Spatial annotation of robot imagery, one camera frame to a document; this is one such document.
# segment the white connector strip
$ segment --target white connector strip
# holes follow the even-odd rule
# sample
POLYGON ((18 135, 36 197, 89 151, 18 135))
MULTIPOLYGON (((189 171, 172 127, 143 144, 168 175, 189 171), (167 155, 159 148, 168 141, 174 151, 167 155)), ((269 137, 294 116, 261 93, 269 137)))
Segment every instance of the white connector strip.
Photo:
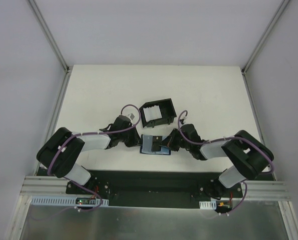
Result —
MULTIPOLYGON (((95 207, 100 204, 99 199, 90 200, 90 204, 79 205, 76 204, 75 196, 34 196, 32 198, 32 205, 39 206, 77 206, 77 207, 95 207)), ((109 200, 103 199, 101 207, 108 207, 109 200)))
POLYGON ((215 200, 200 201, 199 205, 200 205, 200 209, 203 209, 203 210, 216 210, 217 209, 217 203, 215 200))
POLYGON ((146 107, 143 109, 145 121, 148 122, 150 120, 161 119, 162 114, 159 106, 146 107))

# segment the white enclosure wall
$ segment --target white enclosure wall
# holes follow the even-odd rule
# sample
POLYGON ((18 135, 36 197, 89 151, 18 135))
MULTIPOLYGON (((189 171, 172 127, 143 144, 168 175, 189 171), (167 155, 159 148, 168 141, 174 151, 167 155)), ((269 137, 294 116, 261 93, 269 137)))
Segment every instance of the white enclosure wall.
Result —
POLYGON ((291 1, 247 81, 277 177, 288 183, 298 218, 298 0, 291 1))
POLYGON ((24 0, 0 1, 0 240, 45 137, 64 71, 24 0))
POLYGON ((36 0, 68 65, 243 67, 281 0, 36 0))

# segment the black mounting plate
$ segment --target black mounting plate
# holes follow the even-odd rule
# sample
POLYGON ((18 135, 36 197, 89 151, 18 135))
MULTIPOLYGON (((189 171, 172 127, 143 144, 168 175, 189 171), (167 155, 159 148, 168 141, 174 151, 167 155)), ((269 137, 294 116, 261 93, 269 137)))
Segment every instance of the black mounting plate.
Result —
MULTIPOLYGON (((110 206, 198 209, 199 202, 210 201, 203 188, 220 172, 149 172, 89 170, 97 178, 101 197, 110 206)), ((90 193, 68 182, 67 194, 90 193)), ((224 198, 241 198, 241 184, 228 189, 224 198)))

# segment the metal frame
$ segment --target metal frame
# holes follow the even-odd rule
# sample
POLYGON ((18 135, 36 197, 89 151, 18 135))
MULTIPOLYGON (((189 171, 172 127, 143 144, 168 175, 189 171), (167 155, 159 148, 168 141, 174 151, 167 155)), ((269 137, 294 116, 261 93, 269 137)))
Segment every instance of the metal frame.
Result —
MULTIPOLYGON (((62 81, 62 85, 61 85, 61 88, 60 88, 59 93, 58 93, 56 104, 53 108, 53 113, 52 113, 52 116, 51 116, 51 119, 50 119, 50 122, 49 122, 49 125, 48 125, 48 131, 47 131, 47 134, 45 135, 45 138, 44 138, 44 143, 47 142, 47 140, 52 136, 52 134, 55 131, 55 127, 57 125, 59 115, 60 115, 60 111, 61 111, 61 107, 62 107, 62 104, 63 104, 64 96, 65 96, 65 93, 66 93, 68 85, 69 85, 71 72, 72 72, 72 68, 70 67, 68 69, 67 73, 65 74, 64 79, 62 81)), ((40 168, 40 165, 41 165, 40 162, 36 161, 36 166, 34 168, 35 169, 34 175, 37 174, 37 172, 40 168)))
MULTIPOLYGON (((55 176, 26 176, 21 196, 72 196, 86 195, 66 194, 68 180, 55 176)), ((246 181, 248 192, 246 201, 290 201, 291 195, 283 181, 246 181)))
POLYGON ((37 3, 35 2, 35 0, 27 0, 34 16, 37 19, 37 22, 39 23, 42 32, 44 33, 45 38, 48 40, 54 54, 56 55, 56 57, 58 58, 59 62, 61 63, 64 71, 68 71, 69 66, 67 65, 67 62, 65 61, 59 46, 57 45, 56 41, 54 40, 54 37, 37 5, 37 3))
MULTIPOLYGON (((54 107, 52 118, 48 126, 48 132, 45 136, 45 141, 46 141, 54 132, 54 129, 60 114, 63 99, 65 96, 65 92, 68 86, 72 68, 68 67, 67 62, 65 61, 35 0, 26 0, 26 1, 29 4, 33 14, 35 15, 38 24, 40 25, 46 39, 50 44, 50 47, 54 51, 56 57, 58 58, 59 62, 61 63, 63 69, 66 72, 65 78, 63 80, 61 89, 58 94, 56 105, 54 107)), ((251 108, 253 111, 253 115, 256 121, 256 125, 258 128, 258 132, 261 137, 262 143, 264 143, 263 136, 259 125, 256 108, 252 100, 252 95, 248 87, 247 81, 245 79, 245 74, 249 70, 254 59, 257 57, 258 53, 262 49, 264 43, 270 36, 270 33, 276 26, 277 22, 279 21, 280 17, 284 13, 284 11, 286 10, 290 2, 291 0, 282 0, 280 6, 278 7, 273 18, 271 19, 268 26, 266 27, 264 33, 262 34, 260 40, 258 41, 250 58, 248 59, 245 67, 242 70, 242 75, 246 85, 246 90, 248 93, 251 108)), ((247 183, 248 183, 248 193, 247 193, 246 200, 247 201, 278 201, 289 239, 298 240, 298 223, 295 218, 292 203, 290 202, 291 196, 286 188, 285 183, 281 181, 248 181, 247 183)), ((11 225, 7 232, 8 239, 12 239, 12 240, 20 239, 21 233, 24 227, 26 215, 28 213, 28 209, 32 199, 32 195, 65 196, 66 185, 67 185, 67 180, 65 179, 59 179, 59 178, 50 177, 50 176, 26 176, 20 193, 20 197, 16 206, 16 210, 12 218, 11 225)), ((70 195, 70 196, 82 197, 82 195, 70 195)))
POLYGON ((266 40, 270 36, 270 33, 272 32, 272 30, 276 26, 277 22, 281 18, 282 14, 286 10, 286 8, 288 7, 290 2, 291 2, 291 0, 282 0, 280 6, 278 7, 277 11, 274 13, 274 15, 273 15, 272 19, 270 20, 268 26, 266 27, 266 29, 264 30, 262 36, 260 37, 260 40, 258 41, 257 45, 255 46, 251 56, 249 57, 245 67, 243 68, 243 70, 242 70, 243 75, 245 75, 246 72, 248 71, 248 69, 250 68, 250 66, 253 63, 254 59, 257 57, 258 53, 262 49, 262 47, 265 44, 266 40))

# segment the blue object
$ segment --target blue object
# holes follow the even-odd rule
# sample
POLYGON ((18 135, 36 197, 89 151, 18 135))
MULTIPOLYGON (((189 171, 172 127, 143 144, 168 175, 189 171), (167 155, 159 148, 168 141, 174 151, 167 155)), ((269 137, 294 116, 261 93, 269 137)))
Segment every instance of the blue object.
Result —
POLYGON ((151 155, 171 155, 171 150, 166 147, 161 147, 160 151, 152 151, 153 137, 151 135, 142 135, 142 146, 140 148, 141 154, 151 154, 151 155))

